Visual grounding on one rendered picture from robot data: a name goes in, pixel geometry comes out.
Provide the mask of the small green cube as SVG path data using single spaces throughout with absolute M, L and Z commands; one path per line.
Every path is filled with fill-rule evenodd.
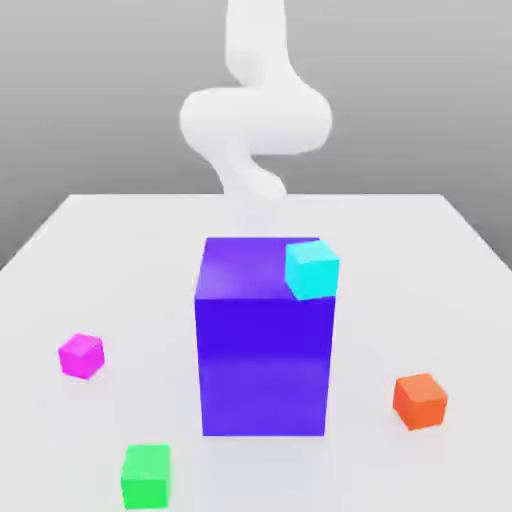
M 167 508 L 171 489 L 170 445 L 129 445 L 120 482 L 127 510 Z

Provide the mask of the large purple box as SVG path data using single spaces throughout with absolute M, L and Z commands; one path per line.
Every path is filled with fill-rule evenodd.
M 299 301 L 285 281 L 287 244 L 209 237 L 195 292 L 206 436 L 325 432 L 336 295 Z

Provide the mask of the small magenta cube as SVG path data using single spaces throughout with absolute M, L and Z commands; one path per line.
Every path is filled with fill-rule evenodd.
M 102 339 L 80 333 L 60 346 L 58 355 L 62 372 L 83 380 L 90 379 L 105 363 Z

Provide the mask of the small orange cube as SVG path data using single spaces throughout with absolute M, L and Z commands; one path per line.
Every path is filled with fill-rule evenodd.
M 431 374 L 400 377 L 395 382 L 393 409 L 409 431 L 443 423 L 448 395 Z

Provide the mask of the small cyan cube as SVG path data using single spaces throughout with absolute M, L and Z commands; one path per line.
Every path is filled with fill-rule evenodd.
M 299 301 L 334 297 L 339 267 L 339 257 L 325 241 L 286 245 L 285 281 Z

